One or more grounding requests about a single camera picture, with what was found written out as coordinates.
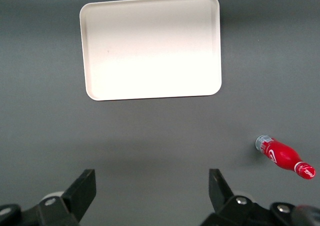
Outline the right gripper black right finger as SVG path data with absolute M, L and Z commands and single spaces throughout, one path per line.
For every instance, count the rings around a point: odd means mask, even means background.
M 214 212 L 202 226 L 299 226 L 296 207 L 274 202 L 264 208 L 247 196 L 234 194 L 219 169 L 210 169 L 208 194 Z

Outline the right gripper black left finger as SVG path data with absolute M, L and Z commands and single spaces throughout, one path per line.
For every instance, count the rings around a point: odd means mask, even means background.
M 0 206 L 2 226 L 79 226 L 97 193 L 94 169 L 86 169 L 65 190 L 46 195 L 22 210 L 18 204 Z

